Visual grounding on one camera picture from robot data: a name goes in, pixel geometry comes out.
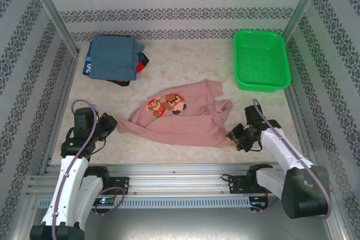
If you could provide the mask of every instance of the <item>damask pattern wall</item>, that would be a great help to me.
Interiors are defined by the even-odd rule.
[[[0,0],[0,239],[39,171],[73,56],[40,0]]]
[[[230,41],[243,28],[281,33],[299,0],[53,0],[82,44],[97,34],[156,43]]]
[[[360,239],[359,7],[312,0],[287,44],[304,125],[352,239]]]

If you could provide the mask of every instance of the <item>mario print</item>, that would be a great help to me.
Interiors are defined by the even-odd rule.
[[[180,94],[166,95],[164,107],[173,114],[178,115],[186,109],[185,99]]]
[[[151,101],[148,102],[147,107],[145,107],[145,111],[153,111],[152,114],[156,118],[161,117],[165,112],[164,104],[160,101],[160,99],[160,97],[153,98]]]

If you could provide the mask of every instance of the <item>green basket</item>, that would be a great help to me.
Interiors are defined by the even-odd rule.
[[[242,90],[274,92],[291,83],[285,42],[275,32],[236,32],[234,57],[235,79]]]

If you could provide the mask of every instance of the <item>gray floor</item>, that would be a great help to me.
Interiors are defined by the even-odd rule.
[[[109,216],[91,212],[86,240],[326,240],[324,221],[289,219],[280,204],[255,215],[249,209],[124,209]]]

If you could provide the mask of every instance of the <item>folded blue shirt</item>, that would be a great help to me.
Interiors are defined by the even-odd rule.
[[[145,49],[133,37],[96,36],[91,48],[89,77],[98,80],[136,80],[138,53]]]

